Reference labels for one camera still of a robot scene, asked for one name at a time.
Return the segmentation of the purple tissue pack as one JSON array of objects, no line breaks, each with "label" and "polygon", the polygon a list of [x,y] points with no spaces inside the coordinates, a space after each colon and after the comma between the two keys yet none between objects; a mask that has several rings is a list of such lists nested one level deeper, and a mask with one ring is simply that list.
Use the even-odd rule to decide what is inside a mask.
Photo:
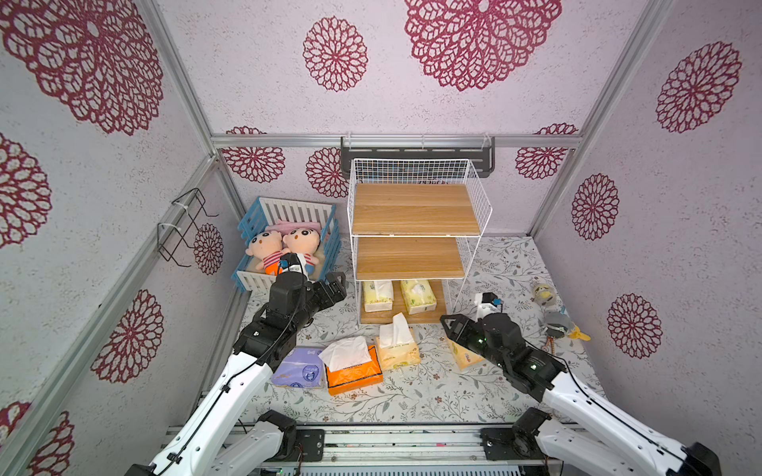
[{"label": "purple tissue pack", "polygon": [[325,381],[325,364],[319,358],[321,351],[319,347],[296,347],[275,371],[271,383],[276,387],[321,388]]}]

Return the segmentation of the orange tissue pack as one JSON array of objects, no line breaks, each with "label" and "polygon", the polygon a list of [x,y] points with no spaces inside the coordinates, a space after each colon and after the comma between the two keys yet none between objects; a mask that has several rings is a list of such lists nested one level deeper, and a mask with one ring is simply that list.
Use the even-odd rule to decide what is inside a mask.
[{"label": "orange tissue pack", "polygon": [[383,382],[375,345],[364,336],[347,337],[331,343],[319,353],[327,372],[327,392],[338,396]]}]

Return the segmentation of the yellow tissue pack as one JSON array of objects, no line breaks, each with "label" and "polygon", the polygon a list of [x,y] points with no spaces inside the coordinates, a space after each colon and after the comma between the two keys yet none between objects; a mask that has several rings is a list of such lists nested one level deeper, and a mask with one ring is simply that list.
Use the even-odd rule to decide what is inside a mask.
[{"label": "yellow tissue pack", "polygon": [[458,369],[460,370],[466,370],[468,367],[472,367],[484,360],[482,356],[466,349],[452,340],[448,341],[448,347],[450,347],[454,362],[456,362],[456,366],[458,366]]},{"label": "yellow tissue pack", "polygon": [[418,344],[403,313],[397,313],[391,323],[379,327],[376,350],[384,373],[421,363]]}]

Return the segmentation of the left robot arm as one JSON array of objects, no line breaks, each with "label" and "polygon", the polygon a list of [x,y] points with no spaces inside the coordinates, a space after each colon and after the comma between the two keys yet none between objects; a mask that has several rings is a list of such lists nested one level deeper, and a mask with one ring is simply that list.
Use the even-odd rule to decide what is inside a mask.
[{"label": "left robot arm", "polygon": [[331,272],[311,282],[285,272],[270,288],[269,301],[256,311],[234,342],[232,353],[204,400],[177,436],[147,465],[129,475],[247,475],[261,463],[283,459],[296,445],[297,425],[268,411],[244,438],[223,448],[251,399],[269,383],[296,347],[301,329],[320,311],[346,298],[346,277]]}]

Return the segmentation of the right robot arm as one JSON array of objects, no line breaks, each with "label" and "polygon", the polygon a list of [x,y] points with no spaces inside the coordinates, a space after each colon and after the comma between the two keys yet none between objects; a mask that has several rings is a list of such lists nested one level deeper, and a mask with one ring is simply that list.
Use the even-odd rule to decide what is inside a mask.
[{"label": "right robot arm", "polygon": [[705,445],[684,445],[639,422],[583,384],[560,357],[529,343],[505,313],[441,318],[446,337],[497,366],[511,386],[545,405],[513,430],[543,454],[591,475],[718,475]]}]

